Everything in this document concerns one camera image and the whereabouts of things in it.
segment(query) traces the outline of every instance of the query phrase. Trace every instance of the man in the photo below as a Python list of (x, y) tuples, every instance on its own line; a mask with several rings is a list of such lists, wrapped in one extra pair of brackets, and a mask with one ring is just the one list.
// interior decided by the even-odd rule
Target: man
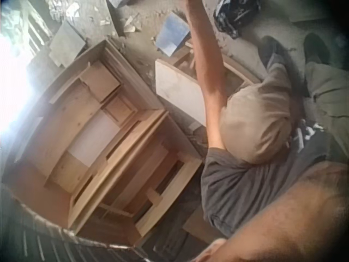
[(318, 259), (348, 218), (348, 73), (326, 65), (328, 51), (318, 36), (306, 37), (306, 79), (320, 125), (301, 122), (293, 132), (282, 46), (264, 38), (258, 52), (267, 78), (227, 99), (221, 52), (203, 4), (184, 2), (206, 108), (204, 218), (230, 237), (196, 261)]

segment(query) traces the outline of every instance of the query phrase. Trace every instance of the wooden slat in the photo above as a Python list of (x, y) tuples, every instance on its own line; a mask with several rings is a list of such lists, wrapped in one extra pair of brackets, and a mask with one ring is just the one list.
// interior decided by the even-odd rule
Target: wooden slat
[(195, 158), (184, 163), (177, 175), (161, 194), (161, 197), (163, 198), (162, 201), (157, 206), (152, 206), (137, 222), (136, 227), (141, 236), (145, 236), (166, 213), (185, 186), (189, 183), (190, 179), (194, 176), (201, 163), (200, 160)]
[[(191, 40), (188, 40), (185, 43), (185, 45), (192, 48)], [(234, 59), (224, 54), (222, 54), (222, 58), (223, 58), (224, 67), (226, 69), (230, 70), (231, 72), (236, 74), (238, 77), (240, 77), (250, 85), (261, 82), (254, 74), (252, 74), (249, 70), (247, 70), (245, 67), (243, 67), (240, 63), (238, 63)]]
[(120, 216), (123, 216), (123, 217), (132, 217), (133, 214), (129, 213), (129, 212), (125, 212), (123, 210), (120, 210), (120, 209), (116, 209), (115, 207), (112, 207), (112, 206), (107, 206), (103, 203), (100, 203), (98, 205), (99, 207), (105, 209), (105, 210), (108, 210), (114, 214), (117, 214), (117, 215), (120, 215)]
[(136, 196), (131, 200), (131, 202), (125, 207), (124, 210), (130, 213), (138, 213), (142, 206), (147, 202), (146, 192), (148, 188), (157, 188), (173, 168), (177, 160), (177, 155), (174, 152), (169, 152), (166, 158), (161, 162), (156, 171), (150, 177), (150, 179), (138, 191)]
[(79, 85), (50, 114), (28, 150), (28, 158), (43, 175), (49, 177), (64, 151), (99, 108), (89, 91)]
[[(72, 224), (75, 222), (75, 220), (78, 218), (78, 216), (81, 214), (85, 206), (88, 204), (91, 198), (95, 197), (94, 194), (97, 190), (100, 190), (101, 185), (105, 180), (108, 178), (110, 173), (112, 171), (115, 172), (115, 167), (125, 158), (125, 156), (130, 152), (130, 150), (133, 148), (133, 146), (146, 134), (146, 138), (149, 136), (149, 129), (155, 124), (159, 123), (160, 119), (164, 118), (164, 110), (157, 110), (154, 111), (145, 121), (142, 121), (138, 126), (135, 127), (135, 129), (125, 138), (125, 140), (117, 147), (117, 149), (114, 151), (112, 156), (108, 159), (108, 165), (106, 168), (99, 174), (97, 174), (93, 182), (90, 183), (90, 185), (86, 188), (84, 193), (81, 195), (79, 200), (77, 201), (76, 205), (74, 206), (72, 213), (69, 216), (68, 224), (69, 227), (72, 226)], [(114, 175), (114, 182), (120, 177), (121, 172), (118, 173), (118, 175)], [(101, 202), (104, 195), (109, 191), (109, 189), (114, 185), (114, 182), (107, 183), (106, 189), (101, 192), (97, 199), (94, 201), (92, 208), (89, 208), (89, 211), (87, 212), (88, 215), (84, 216), (83, 222), (79, 223), (79, 226), (77, 227), (78, 231), (81, 226), (84, 224), (88, 216), (91, 214), (91, 212), (95, 209), (97, 204)]]
[(163, 199), (162, 196), (153, 188), (148, 188), (146, 195), (149, 201), (152, 202), (154, 206), (159, 205)]
[(106, 106), (105, 110), (122, 126), (135, 112), (136, 108), (131, 104), (123, 93), (117, 94)]
[(50, 180), (72, 193), (87, 172), (88, 167), (66, 152), (55, 166)]
[(99, 102), (111, 94), (120, 82), (109, 72), (109, 70), (100, 62), (96, 61), (81, 76), (83, 81)]

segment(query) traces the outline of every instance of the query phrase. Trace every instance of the wooden plank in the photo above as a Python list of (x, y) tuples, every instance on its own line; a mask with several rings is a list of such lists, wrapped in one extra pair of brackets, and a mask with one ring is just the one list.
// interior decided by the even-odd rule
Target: wooden plank
[[(185, 45), (192, 48), (192, 42), (191, 40), (188, 40), (185, 42)], [(238, 77), (240, 77), (242, 80), (246, 81), (250, 85), (260, 83), (261, 81), (252, 74), (249, 70), (247, 70), (244, 66), (242, 66), (240, 63), (238, 63), (233, 58), (230, 58), (224, 54), (222, 54), (224, 67), (234, 74), (236, 74)]]
[(153, 188), (148, 188), (146, 192), (146, 196), (154, 206), (159, 205), (163, 199), (162, 196), (158, 192), (156, 192)]
[(206, 126), (200, 86), (194, 78), (162, 60), (155, 61), (157, 94)]
[(99, 110), (68, 151), (89, 168), (119, 131), (120, 128), (113, 120)]
[(50, 114), (28, 150), (28, 159), (44, 176), (51, 174), (64, 151), (99, 107), (89, 91), (79, 85)]
[(163, 179), (166, 177), (166, 175), (173, 168), (177, 160), (178, 160), (177, 155), (174, 152), (169, 152), (166, 158), (158, 166), (156, 171), (152, 174), (150, 179), (138, 191), (138, 193), (130, 201), (130, 203), (125, 207), (124, 210), (130, 213), (138, 213), (139, 210), (147, 202), (146, 193), (148, 188), (157, 188), (159, 184), (163, 181)]
[(94, 189), (96, 193), (91, 198), (90, 202), (88, 203), (88, 208), (81, 212), (79, 221), (77, 223), (75, 223), (75, 226), (74, 226), (73, 230), (76, 233), (79, 232), (79, 230), (84, 225), (84, 223), (86, 222), (88, 217), (91, 215), (93, 210), (97, 207), (98, 203), (100, 203), (102, 201), (102, 199), (105, 196), (105, 194), (117, 182), (117, 180), (120, 178), (122, 173), (126, 171), (126, 169), (130, 166), (130, 164), (135, 159), (135, 157), (138, 155), (138, 153), (145, 147), (145, 145), (147, 144), (149, 139), (153, 136), (155, 131), (158, 129), (159, 125), (161, 125), (162, 121), (164, 120), (164, 118), (166, 117), (167, 114), (168, 113), (163, 114), (160, 117), (160, 119), (158, 119), (157, 122), (154, 123), (151, 126), (151, 129), (144, 135), (142, 140), (139, 141), (136, 144), (135, 148), (126, 155), (125, 160), (122, 163), (122, 165), (120, 165), (119, 167), (114, 169), (113, 174), (111, 174), (110, 176), (106, 177), (106, 179), (104, 179), (102, 181), (102, 182), (104, 182), (103, 185), (101, 185), (100, 187)]
[(166, 157), (168, 151), (160, 143), (150, 153), (147, 161), (137, 171), (131, 181), (123, 188), (121, 194), (115, 198), (112, 206), (124, 209), (128, 203), (136, 196), (143, 185), (148, 181), (153, 172)]
[(157, 206), (152, 206), (147, 213), (136, 223), (141, 236), (145, 236), (166, 213), (174, 203), (185, 186), (194, 176), (196, 170), (201, 165), (201, 161), (192, 158), (191, 161), (184, 163), (177, 175), (173, 178), (165, 191), (161, 194), (162, 201)]
[(105, 106), (105, 110), (113, 117), (119, 127), (136, 112), (136, 108), (122, 93), (117, 94)]
[(200, 205), (183, 225), (183, 229), (190, 235), (211, 244), (216, 239), (225, 238), (218, 230), (203, 220), (203, 210)]
[(122, 83), (125, 83), (129, 88), (134, 89), (142, 100), (144, 100), (148, 109), (162, 109), (164, 106), (155, 96), (155, 94), (150, 90), (147, 84), (139, 76), (137, 71), (130, 65), (130, 63), (121, 55), (117, 50), (113, 40), (107, 40), (107, 49), (112, 53), (114, 58), (114, 65), (116, 70), (123, 76), (123, 79), (120, 79)]
[(100, 103), (120, 86), (120, 82), (100, 61), (96, 61), (85, 70), (80, 79), (89, 87)]
[(72, 193), (87, 170), (87, 166), (66, 152), (53, 169), (50, 180)]
[(120, 215), (120, 216), (123, 216), (123, 217), (132, 217), (133, 214), (129, 213), (129, 212), (125, 212), (123, 210), (120, 210), (120, 209), (116, 209), (115, 207), (112, 207), (112, 206), (108, 206), (108, 205), (105, 205), (103, 203), (100, 203), (98, 205), (99, 207), (107, 210), (107, 211), (110, 211), (114, 214), (117, 214), (117, 215)]
[(67, 20), (64, 20), (52, 39), (52, 54), (64, 67), (68, 67), (85, 47), (85, 41), (75, 32)]
[[(153, 130), (154, 126), (156, 127), (157, 124), (160, 124), (159, 121), (163, 119), (164, 116), (165, 116), (164, 110), (154, 111), (145, 121), (142, 121), (138, 126), (136, 126), (134, 130), (132, 130), (132, 132), (125, 138), (125, 140), (116, 148), (114, 153), (108, 159), (108, 165), (105, 167), (105, 169), (102, 172), (100, 172), (94, 177), (93, 182), (91, 182), (90, 185), (86, 188), (86, 190), (81, 195), (81, 197), (75, 204), (74, 208), (72, 209), (72, 213), (69, 215), (69, 220), (68, 220), (69, 227), (72, 226), (72, 224), (81, 214), (81, 212), (86, 207), (90, 199), (95, 197), (96, 191), (100, 190), (101, 185), (107, 180), (110, 173), (112, 171), (115, 172), (116, 166), (125, 158), (125, 156), (131, 151), (131, 149), (136, 145), (136, 143), (143, 136), (145, 138), (148, 138), (150, 136), (149, 130), (151, 129), (151, 127), (153, 127), (151, 130)], [(132, 158), (129, 157), (128, 159), (126, 159), (127, 163), (130, 161), (132, 161)], [(87, 212), (88, 215), (84, 216), (84, 214), (82, 214), (84, 216), (84, 219), (82, 220), (82, 222), (79, 223), (79, 226), (77, 227), (77, 229), (75, 229), (76, 231), (81, 229), (81, 226), (84, 224), (88, 216), (96, 208), (97, 204), (101, 202), (104, 195), (109, 191), (109, 189), (113, 186), (115, 181), (120, 177), (121, 173), (122, 172), (118, 172), (117, 175), (113, 176), (113, 180), (114, 180), (113, 183), (107, 183), (106, 189), (102, 190), (100, 195), (96, 197), (96, 200), (92, 205), (92, 208), (89, 208), (89, 211)]]

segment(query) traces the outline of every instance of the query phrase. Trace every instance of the wood scrap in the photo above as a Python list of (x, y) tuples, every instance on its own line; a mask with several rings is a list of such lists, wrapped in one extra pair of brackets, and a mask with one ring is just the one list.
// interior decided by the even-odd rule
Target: wood scrap
[(64, 21), (50, 44), (50, 57), (59, 67), (69, 66), (81, 53), (86, 42), (76, 33), (68, 21)]

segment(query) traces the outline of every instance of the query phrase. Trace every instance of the wooden frame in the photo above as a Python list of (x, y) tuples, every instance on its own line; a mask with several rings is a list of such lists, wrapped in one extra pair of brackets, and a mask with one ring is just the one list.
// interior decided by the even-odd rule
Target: wooden frame
[[(109, 79), (103, 90), (91, 78), (93, 70)], [(86, 160), (77, 145), (93, 139), (88, 132), (96, 130), (91, 124), (100, 115), (115, 131)], [(94, 240), (138, 243), (201, 164), (193, 145), (110, 39), (78, 57), (21, 117), (3, 183), (37, 214)], [(31, 135), (24, 137), (31, 126)], [(149, 157), (137, 165), (144, 150)], [(131, 167), (133, 180), (127, 177)], [(122, 181), (127, 183), (120, 195), (127, 204), (105, 204)]]

